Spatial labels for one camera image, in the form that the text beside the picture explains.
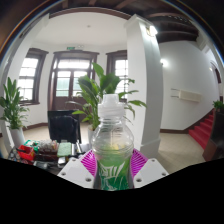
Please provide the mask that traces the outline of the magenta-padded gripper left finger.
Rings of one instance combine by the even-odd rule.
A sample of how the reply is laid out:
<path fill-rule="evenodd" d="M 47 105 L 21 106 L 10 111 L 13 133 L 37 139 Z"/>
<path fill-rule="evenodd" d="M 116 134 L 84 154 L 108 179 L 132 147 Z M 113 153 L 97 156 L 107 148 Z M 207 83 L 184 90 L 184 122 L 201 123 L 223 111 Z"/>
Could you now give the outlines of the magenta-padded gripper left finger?
<path fill-rule="evenodd" d="M 89 150 L 79 159 L 71 158 L 58 176 L 84 188 L 94 187 L 97 174 L 97 162 L 94 153 Z"/>

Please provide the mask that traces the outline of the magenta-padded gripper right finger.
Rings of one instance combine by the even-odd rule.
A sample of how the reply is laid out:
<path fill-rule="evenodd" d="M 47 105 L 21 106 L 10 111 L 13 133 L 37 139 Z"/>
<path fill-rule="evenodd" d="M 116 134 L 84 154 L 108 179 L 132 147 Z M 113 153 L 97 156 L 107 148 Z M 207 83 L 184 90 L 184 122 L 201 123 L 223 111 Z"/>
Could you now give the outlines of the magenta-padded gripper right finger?
<path fill-rule="evenodd" d="M 157 159 L 148 159 L 139 150 L 134 149 L 130 160 L 130 175 L 132 186 L 140 188 L 168 176 L 169 173 Z"/>

